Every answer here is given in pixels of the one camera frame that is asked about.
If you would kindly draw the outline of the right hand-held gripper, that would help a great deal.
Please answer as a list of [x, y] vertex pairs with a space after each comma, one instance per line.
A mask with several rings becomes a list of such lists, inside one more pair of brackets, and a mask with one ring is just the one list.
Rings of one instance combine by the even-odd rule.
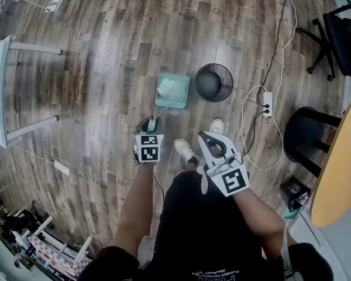
[[225, 197], [249, 188], [246, 166], [227, 136], [201, 131], [198, 143], [207, 166], [212, 166], [207, 170], [207, 176]]

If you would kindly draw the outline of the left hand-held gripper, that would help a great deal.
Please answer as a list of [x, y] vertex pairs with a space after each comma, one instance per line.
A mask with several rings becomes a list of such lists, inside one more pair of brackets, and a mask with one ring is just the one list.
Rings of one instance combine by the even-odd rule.
[[156, 134], [147, 134], [150, 117], [141, 120], [135, 129], [135, 145], [140, 163], [159, 162], [163, 153], [163, 122], [156, 120]]

